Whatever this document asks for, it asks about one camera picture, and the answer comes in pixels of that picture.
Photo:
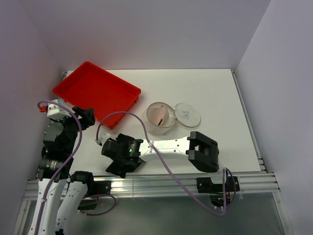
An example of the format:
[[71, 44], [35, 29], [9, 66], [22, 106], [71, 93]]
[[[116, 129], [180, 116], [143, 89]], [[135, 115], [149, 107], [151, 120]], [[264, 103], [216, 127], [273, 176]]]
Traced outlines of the white mesh laundry bag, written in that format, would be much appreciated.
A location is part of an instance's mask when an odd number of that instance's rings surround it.
[[[168, 120], [164, 126], [156, 126], [150, 122], [150, 114], [153, 108], [165, 106], [168, 109]], [[148, 133], [152, 135], [163, 135], [178, 122], [188, 128], [197, 127], [201, 122], [201, 116], [198, 110], [187, 103], [178, 103], [174, 107], [163, 103], [155, 102], [149, 105], [142, 115]]]

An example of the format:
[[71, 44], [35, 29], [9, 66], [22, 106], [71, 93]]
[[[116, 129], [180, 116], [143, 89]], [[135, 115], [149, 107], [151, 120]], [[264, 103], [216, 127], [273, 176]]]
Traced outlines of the pink beige bra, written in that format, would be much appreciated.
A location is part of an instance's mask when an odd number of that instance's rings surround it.
[[164, 126], [168, 120], [168, 109], [165, 106], [153, 108], [150, 114], [150, 122], [156, 126]]

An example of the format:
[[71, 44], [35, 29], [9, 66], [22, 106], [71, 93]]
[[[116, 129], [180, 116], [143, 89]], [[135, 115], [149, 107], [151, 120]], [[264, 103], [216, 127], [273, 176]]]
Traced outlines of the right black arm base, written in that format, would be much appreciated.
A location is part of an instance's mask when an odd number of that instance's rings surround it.
[[227, 176], [224, 184], [225, 193], [223, 194], [223, 185], [215, 184], [210, 177], [197, 178], [197, 190], [198, 193], [210, 194], [210, 201], [216, 208], [222, 208], [224, 204], [224, 195], [226, 196], [226, 205], [232, 203], [235, 198], [235, 194], [240, 191], [240, 185], [238, 177]]

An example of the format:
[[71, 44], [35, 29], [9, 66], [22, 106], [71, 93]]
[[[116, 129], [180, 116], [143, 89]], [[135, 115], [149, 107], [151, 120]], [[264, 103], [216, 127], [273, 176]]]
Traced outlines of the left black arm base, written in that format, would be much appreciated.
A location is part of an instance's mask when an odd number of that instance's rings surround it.
[[[81, 205], [83, 201], [80, 202], [78, 206], [78, 212], [85, 215], [85, 216], [101, 216], [109, 213], [113, 210], [113, 208], [117, 204], [117, 199], [111, 195], [111, 181], [95, 181], [94, 185], [92, 186], [91, 190], [88, 190], [87, 194], [83, 197], [82, 200], [85, 199], [92, 199], [95, 200], [91, 205]], [[100, 213], [88, 213], [87, 211], [94, 210], [99, 202], [101, 197], [109, 197], [113, 200], [113, 204], [110, 208], [108, 208], [104, 212]]]

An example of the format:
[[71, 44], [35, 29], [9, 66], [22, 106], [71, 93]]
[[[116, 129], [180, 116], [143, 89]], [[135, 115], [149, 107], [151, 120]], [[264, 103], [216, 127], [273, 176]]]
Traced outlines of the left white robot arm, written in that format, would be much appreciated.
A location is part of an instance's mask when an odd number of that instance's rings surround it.
[[73, 155], [82, 131], [95, 124], [94, 109], [73, 107], [62, 112], [55, 104], [46, 107], [51, 124], [44, 130], [42, 159], [38, 169], [38, 197], [30, 235], [67, 235], [69, 224], [83, 197], [94, 188], [93, 175], [70, 175]]

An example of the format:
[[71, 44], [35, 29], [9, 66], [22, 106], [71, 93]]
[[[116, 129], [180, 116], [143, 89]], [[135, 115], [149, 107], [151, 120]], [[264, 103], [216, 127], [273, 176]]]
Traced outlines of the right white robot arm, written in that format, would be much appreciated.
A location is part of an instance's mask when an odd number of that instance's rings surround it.
[[119, 134], [102, 144], [101, 154], [112, 160], [106, 172], [121, 178], [135, 172], [144, 163], [162, 157], [166, 160], [186, 160], [196, 170], [207, 173], [206, 177], [196, 179], [199, 193], [220, 194], [224, 190], [227, 193], [240, 190], [238, 178], [229, 172], [224, 174], [224, 183], [212, 181], [213, 173], [222, 173], [218, 143], [198, 131], [192, 131], [189, 136], [180, 139], [152, 142]]

